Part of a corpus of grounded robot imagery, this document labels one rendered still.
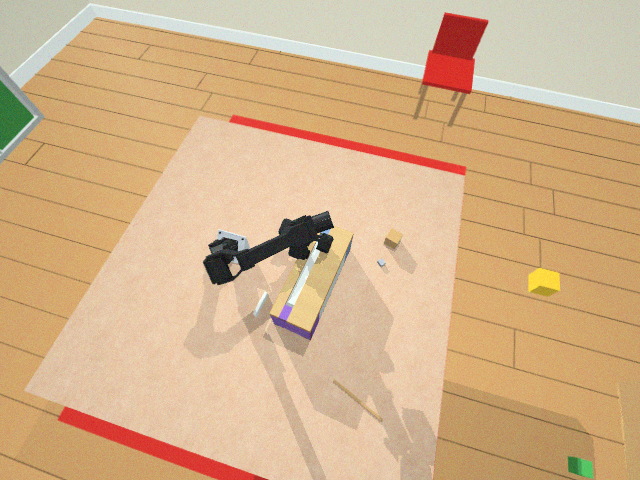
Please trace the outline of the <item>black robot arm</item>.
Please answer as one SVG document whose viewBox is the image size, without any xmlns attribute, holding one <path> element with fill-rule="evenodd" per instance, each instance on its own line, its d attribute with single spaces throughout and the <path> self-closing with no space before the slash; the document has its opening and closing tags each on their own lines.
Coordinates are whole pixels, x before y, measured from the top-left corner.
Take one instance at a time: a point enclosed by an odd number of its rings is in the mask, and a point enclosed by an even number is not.
<svg viewBox="0 0 640 480">
<path fill-rule="evenodd" d="M 212 284 L 222 285 L 234 281 L 241 272 L 255 264 L 289 248 L 288 255 L 296 259 L 308 259 L 310 243 L 317 240 L 318 233 L 334 228 L 329 211 L 301 216 L 283 229 L 280 235 L 253 248 L 238 251 L 238 241 L 222 237 L 208 244 L 210 255 L 202 261 Z M 237 241 L 237 242 L 236 242 Z M 308 247 L 307 247 L 308 246 Z M 241 270 L 232 276 L 228 267 L 237 258 Z"/>
</svg>

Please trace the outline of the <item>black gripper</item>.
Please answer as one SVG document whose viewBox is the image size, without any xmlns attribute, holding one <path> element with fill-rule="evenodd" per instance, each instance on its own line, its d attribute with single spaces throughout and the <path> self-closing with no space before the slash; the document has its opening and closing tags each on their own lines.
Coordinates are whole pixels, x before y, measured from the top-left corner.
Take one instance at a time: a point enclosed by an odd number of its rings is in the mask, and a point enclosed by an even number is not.
<svg viewBox="0 0 640 480">
<path fill-rule="evenodd" d="M 287 219 L 287 218 L 285 218 L 285 219 L 282 221 L 281 226 L 280 226 L 280 228 L 279 228 L 279 230 L 278 230 L 279 235 L 281 234 L 281 232 L 283 231 L 283 229 L 284 229 L 285 227 L 290 226 L 290 223 L 291 223 L 291 222 L 292 222 L 292 220 Z M 322 235 L 321 235 L 321 236 L 320 236 L 320 235 L 318 235 L 318 237 L 319 237 L 320 239 L 315 240 L 315 241 L 317 241 L 317 242 L 318 242 L 317 247 L 316 247 L 316 250 L 319 250 L 319 251 L 324 252 L 324 253 L 328 253 L 328 252 L 329 252 L 329 249 L 330 249 L 330 247 L 331 247 L 331 245 L 332 245 L 332 242 L 333 242 L 333 240 L 334 240 L 333 236 L 328 235 L 328 234 L 326 234 L 326 233 L 322 233 Z"/>
</svg>

